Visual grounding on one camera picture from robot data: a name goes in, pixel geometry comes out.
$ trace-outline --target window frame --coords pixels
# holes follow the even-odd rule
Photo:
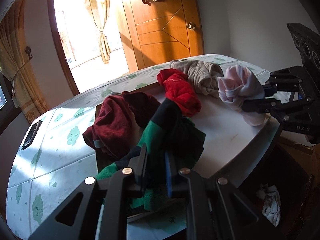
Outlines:
[[[21,113],[20,107],[15,107],[12,98],[11,91],[12,85],[11,82],[6,79],[0,73],[0,86],[4,97],[6,99],[6,103],[0,109],[0,135],[3,131],[9,126],[9,124]]]

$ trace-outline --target curtain tieback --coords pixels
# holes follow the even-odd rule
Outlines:
[[[31,60],[31,58],[28,59],[28,60],[26,61],[26,63],[23,64],[22,67],[20,67],[20,68],[17,70],[17,72],[15,73],[15,75],[13,76],[13,78],[12,78],[12,80],[11,80],[11,85],[12,85],[11,98],[12,98],[12,101],[13,101],[14,106],[15,106],[16,108],[18,108],[20,105],[19,105],[19,103],[18,103],[18,101],[17,101],[17,99],[16,99],[16,94],[15,94],[15,92],[14,92],[14,80],[15,80],[17,74],[20,73],[20,70],[21,70],[26,64],[28,64],[30,60]]]

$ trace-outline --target folded clothing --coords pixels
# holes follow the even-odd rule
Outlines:
[[[140,127],[147,125],[159,105],[153,96],[143,92],[108,96],[94,124],[83,133],[84,141],[106,153],[110,160],[120,160],[136,146],[142,134]]]
[[[260,185],[257,197],[264,201],[262,214],[276,227],[280,222],[280,195],[276,186]]]
[[[265,98],[262,85],[247,67],[231,66],[225,77],[217,77],[217,81],[222,102],[240,113],[247,124],[257,126],[263,123],[265,114],[246,113],[241,109],[246,99]]]
[[[143,131],[140,141],[127,156],[104,168],[97,179],[111,177],[113,173],[127,167],[129,160],[139,156],[143,144],[147,146],[147,190],[144,197],[130,200],[131,209],[142,208],[155,211],[167,196],[161,185],[165,184],[164,152],[172,150],[181,162],[178,168],[192,168],[203,152],[205,134],[198,130],[189,118],[183,117],[178,105],[165,99]]]
[[[223,77],[223,71],[218,64],[183,59],[171,61],[170,68],[182,71],[196,93],[219,98],[217,77]]]
[[[187,76],[180,70],[160,70],[157,80],[164,86],[165,97],[174,101],[181,109],[183,116],[192,117],[201,110],[201,103],[188,83]]]

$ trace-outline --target white wall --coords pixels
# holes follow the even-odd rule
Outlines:
[[[47,0],[26,0],[24,28],[33,67],[44,99],[53,108],[73,97],[53,43]]]
[[[0,208],[5,210],[7,187],[12,164],[19,146],[29,128],[23,113],[20,113],[0,135]]]
[[[198,0],[198,4],[205,53],[222,52],[270,71],[301,65],[287,23],[301,23],[317,32],[298,0]]]

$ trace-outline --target yellow curtain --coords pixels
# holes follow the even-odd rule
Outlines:
[[[97,0],[84,0],[85,8],[87,9],[90,17],[93,19],[97,29],[99,30],[99,47],[104,64],[108,64],[110,60],[110,48],[106,36],[103,34],[103,29],[106,26],[110,0],[101,0],[102,10],[99,13]]]
[[[12,100],[29,123],[48,111],[26,50],[25,0],[16,0],[0,23],[0,72],[12,82]]]

